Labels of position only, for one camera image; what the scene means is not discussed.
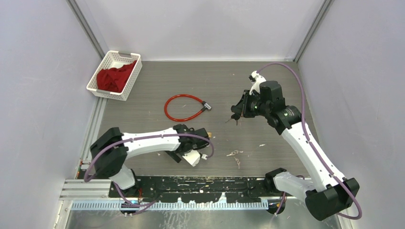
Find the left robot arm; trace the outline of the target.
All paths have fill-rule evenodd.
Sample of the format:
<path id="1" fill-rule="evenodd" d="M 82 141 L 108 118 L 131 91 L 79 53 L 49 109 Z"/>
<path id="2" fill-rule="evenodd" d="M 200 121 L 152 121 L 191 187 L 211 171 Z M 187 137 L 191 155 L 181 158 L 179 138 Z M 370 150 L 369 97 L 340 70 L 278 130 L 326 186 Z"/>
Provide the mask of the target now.
<path id="1" fill-rule="evenodd" d="M 161 131 L 134 134 L 112 127 L 90 146 L 92 161 L 84 180 L 110 179 L 122 194 L 133 197 L 139 193 L 141 185 L 133 169 L 125 165 L 126 160 L 164 151 L 176 162 L 185 159 L 194 167 L 200 159 L 210 158 L 200 153 L 208 146 L 211 146 L 211 134 L 205 128 L 178 124 Z"/>

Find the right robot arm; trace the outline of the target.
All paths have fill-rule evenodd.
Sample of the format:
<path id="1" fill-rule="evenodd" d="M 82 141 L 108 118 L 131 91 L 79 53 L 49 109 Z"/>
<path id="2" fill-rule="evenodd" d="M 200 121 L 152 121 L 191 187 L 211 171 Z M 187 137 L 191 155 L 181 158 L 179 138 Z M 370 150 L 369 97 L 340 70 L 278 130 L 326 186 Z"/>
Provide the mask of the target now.
<path id="1" fill-rule="evenodd" d="M 234 120 L 264 117 L 293 148 L 310 175 L 310 180 L 304 180 L 283 168 L 268 172 L 264 186 L 269 195 L 284 192 L 294 196 L 319 221 L 356 203 L 354 199 L 360 189 L 359 183 L 355 178 L 347 179 L 327 158 L 310 134 L 299 109 L 286 105 L 277 81 L 264 81 L 253 85 L 251 91 L 244 90 L 231 112 Z"/>

